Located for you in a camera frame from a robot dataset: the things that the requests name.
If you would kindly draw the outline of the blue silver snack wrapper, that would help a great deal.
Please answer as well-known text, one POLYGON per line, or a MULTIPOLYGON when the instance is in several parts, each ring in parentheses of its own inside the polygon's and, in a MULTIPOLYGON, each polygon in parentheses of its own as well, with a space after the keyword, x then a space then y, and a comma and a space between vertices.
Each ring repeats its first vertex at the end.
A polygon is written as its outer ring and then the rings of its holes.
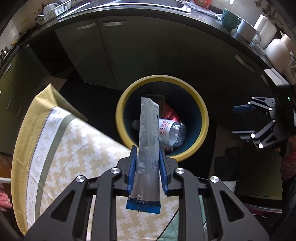
POLYGON ((132 192, 126 208, 160 214, 159 105, 141 98, 139 144, 132 192))

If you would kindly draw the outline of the red instant noodle cup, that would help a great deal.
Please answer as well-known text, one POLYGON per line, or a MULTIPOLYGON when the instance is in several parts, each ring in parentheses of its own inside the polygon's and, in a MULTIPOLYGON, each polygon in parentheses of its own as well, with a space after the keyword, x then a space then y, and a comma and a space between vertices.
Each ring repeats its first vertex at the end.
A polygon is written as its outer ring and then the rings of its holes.
POLYGON ((160 118, 165 120, 180 121, 180 118, 177 115, 177 113, 167 104, 164 104, 160 118))

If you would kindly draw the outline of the yellow rimmed trash bin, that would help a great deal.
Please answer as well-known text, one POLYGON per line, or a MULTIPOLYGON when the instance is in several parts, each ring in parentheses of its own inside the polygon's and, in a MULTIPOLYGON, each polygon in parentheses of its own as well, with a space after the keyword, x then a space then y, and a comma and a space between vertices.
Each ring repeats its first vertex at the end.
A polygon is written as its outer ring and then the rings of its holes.
POLYGON ((121 95, 115 121, 123 144, 128 148, 138 145, 143 97, 159 106, 159 137, 168 155, 178 162, 193 156, 208 133, 208 111, 202 97, 191 85, 168 75, 141 78, 121 95))

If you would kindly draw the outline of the green kitchen cabinets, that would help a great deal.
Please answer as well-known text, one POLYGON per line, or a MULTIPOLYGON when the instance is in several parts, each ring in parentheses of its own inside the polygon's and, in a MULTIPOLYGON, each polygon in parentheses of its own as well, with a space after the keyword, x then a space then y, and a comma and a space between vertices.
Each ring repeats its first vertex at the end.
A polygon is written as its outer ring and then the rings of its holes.
POLYGON ((110 16, 69 21, 17 46, 1 70, 1 151, 12 154, 23 117, 43 79, 53 76, 125 90, 154 74, 180 78, 203 97, 229 104, 272 96, 268 65, 217 21, 110 16))

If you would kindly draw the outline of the steel kitchen sink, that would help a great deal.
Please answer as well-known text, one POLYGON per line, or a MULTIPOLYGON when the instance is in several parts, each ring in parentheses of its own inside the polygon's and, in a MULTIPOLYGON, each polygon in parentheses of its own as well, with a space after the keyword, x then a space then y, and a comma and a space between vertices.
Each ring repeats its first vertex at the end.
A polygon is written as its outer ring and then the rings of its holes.
POLYGON ((188 1, 92 1, 80 6, 74 7, 74 9, 63 14, 59 19, 81 13, 87 10, 96 10, 101 8, 108 8, 112 6, 143 6, 143 7, 158 7, 165 9, 173 9, 176 11, 182 11, 184 13, 191 13, 188 1))

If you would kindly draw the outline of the red white milk carton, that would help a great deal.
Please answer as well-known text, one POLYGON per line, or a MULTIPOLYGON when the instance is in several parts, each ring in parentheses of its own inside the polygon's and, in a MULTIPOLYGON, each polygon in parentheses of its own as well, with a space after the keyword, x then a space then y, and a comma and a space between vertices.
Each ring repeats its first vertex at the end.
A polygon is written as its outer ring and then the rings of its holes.
POLYGON ((159 145, 172 152, 180 147, 186 137, 186 126, 175 120, 159 119, 159 145))

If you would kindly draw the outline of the white plastic jug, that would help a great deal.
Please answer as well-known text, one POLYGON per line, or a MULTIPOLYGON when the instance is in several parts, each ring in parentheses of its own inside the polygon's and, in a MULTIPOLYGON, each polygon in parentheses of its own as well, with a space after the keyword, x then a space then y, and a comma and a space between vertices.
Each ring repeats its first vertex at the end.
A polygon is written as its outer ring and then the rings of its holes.
POLYGON ((275 70, 283 73, 285 68, 295 68, 295 64, 290 65, 293 42, 287 34, 281 39, 273 39, 264 50, 268 60, 272 63, 275 70))

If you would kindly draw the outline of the white enamel mug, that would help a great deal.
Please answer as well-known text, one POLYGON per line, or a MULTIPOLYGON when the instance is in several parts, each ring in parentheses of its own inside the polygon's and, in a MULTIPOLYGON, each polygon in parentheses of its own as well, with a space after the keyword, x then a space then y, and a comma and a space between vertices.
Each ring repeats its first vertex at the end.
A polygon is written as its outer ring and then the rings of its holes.
POLYGON ((249 44, 259 44, 261 42, 261 37, 259 36, 257 30, 244 19, 242 19, 238 25, 236 33, 249 44))

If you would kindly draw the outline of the patterned beige tablecloth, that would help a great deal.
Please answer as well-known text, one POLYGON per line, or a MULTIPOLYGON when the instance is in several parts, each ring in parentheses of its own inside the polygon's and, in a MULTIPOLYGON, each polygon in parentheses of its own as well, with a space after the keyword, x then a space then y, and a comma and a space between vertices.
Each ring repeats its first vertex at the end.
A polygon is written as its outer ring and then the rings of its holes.
MULTIPOLYGON (((35 96, 18 133, 11 194, 18 228, 29 228, 79 175, 100 176, 130 150, 88 125, 49 84, 35 96)), ((178 198, 161 190, 159 215, 126 209, 117 197, 117 240, 178 240, 178 198)))

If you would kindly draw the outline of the teal ceramic mug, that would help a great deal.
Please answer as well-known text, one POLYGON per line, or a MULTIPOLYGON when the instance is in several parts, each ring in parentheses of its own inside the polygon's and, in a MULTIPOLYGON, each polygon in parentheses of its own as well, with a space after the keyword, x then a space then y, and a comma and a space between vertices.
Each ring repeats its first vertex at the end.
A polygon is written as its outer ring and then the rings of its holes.
POLYGON ((222 26, 227 28, 228 30, 235 29, 241 22, 241 18, 229 11, 228 9, 224 9, 221 17, 222 26))

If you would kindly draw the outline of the red snack package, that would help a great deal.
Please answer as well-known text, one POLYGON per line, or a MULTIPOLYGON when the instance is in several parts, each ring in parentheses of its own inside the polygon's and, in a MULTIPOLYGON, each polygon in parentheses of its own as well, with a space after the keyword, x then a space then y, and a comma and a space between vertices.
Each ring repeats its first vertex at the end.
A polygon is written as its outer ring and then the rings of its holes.
POLYGON ((198 6, 208 9, 212 3, 212 0, 193 0, 193 2, 198 6))

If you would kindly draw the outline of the red checkered apron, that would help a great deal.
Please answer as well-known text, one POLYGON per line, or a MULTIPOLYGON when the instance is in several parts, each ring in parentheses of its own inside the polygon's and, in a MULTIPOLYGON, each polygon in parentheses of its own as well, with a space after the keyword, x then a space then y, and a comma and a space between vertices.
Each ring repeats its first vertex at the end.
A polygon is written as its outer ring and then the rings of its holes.
POLYGON ((8 209, 12 208, 11 201, 4 190, 4 186, 0 184, 0 211, 7 212, 8 209))

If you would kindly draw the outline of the white dish rack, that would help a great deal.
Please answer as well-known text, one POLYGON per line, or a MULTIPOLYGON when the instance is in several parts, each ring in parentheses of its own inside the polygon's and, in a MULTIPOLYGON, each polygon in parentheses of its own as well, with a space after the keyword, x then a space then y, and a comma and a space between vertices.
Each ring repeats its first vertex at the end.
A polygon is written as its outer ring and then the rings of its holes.
POLYGON ((37 20, 35 21, 36 25, 42 26, 45 23, 49 22, 52 19, 62 15, 63 13, 69 11, 76 4, 75 1, 66 1, 53 9, 49 10, 47 13, 37 16, 37 20))

